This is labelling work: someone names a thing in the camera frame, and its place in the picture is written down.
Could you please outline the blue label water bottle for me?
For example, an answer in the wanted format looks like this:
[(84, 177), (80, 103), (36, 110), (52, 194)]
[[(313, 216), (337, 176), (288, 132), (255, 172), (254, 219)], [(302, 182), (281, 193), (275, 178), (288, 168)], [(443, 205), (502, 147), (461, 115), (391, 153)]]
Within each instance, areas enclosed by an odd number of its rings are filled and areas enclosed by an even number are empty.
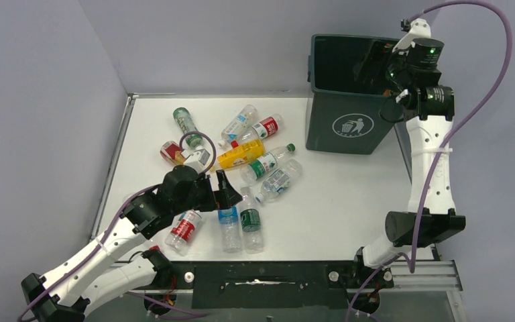
[(239, 217), (236, 207), (218, 211), (223, 250), (227, 253), (240, 252), (242, 248), (239, 231)]

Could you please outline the dark green label bottle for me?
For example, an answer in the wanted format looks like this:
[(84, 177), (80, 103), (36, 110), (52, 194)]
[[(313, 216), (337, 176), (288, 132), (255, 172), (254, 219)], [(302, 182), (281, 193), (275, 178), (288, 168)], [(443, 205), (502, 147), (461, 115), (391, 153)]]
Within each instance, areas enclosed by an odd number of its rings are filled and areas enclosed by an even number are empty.
[(249, 254), (257, 254), (264, 249), (258, 202), (248, 186), (242, 186), (240, 193), (243, 200), (238, 206), (245, 249)]

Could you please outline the Pocari Sweat clear bottle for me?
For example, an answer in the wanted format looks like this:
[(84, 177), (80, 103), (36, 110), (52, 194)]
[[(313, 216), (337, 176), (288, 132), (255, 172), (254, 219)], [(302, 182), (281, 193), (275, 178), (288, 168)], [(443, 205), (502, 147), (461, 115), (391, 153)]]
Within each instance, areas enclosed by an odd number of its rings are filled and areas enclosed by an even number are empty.
[(287, 161), (263, 181), (259, 192), (255, 195), (256, 201), (266, 203), (277, 199), (298, 181), (302, 173), (300, 162), (295, 159)]

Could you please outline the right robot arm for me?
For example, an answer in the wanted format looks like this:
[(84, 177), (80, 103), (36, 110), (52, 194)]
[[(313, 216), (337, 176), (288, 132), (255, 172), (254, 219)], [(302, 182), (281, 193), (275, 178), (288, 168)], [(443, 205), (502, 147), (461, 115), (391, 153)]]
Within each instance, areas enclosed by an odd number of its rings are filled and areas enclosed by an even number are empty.
[(405, 211), (386, 215), (385, 231), (359, 249), (350, 268), (356, 285), (367, 286), (377, 270), (400, 256), (463, 231), (451, 194), (448, 137), (455, 98), (440, 85), (441, 41), (322, 35), (312, 37), (308, 58), (311, 94), (307, 108), (308, 150), (368, 155), (395, 123), (410, 142), (411, 193)]

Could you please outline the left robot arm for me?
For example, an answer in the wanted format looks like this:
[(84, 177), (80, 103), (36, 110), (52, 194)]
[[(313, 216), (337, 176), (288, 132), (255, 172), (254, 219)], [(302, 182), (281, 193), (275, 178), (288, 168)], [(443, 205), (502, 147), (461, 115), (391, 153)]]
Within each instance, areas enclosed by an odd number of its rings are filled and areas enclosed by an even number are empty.
[(151, 284), (166, 271), (160, 250), (148, 250), (122, 268), (110, 269), (123, 255), (170, 227), (186, 211), (211, 212), (241, 200), (226, 174), (217, 172), (218, 189), (210, 175), (189, 166), (175, 166), (160, 184), (130, 196), (104, 232), (57, 267), (31, 273), (21, 282), (27, 307), (17, 318), (25, 321), (84, 321), (106, 302), (129, 290)]

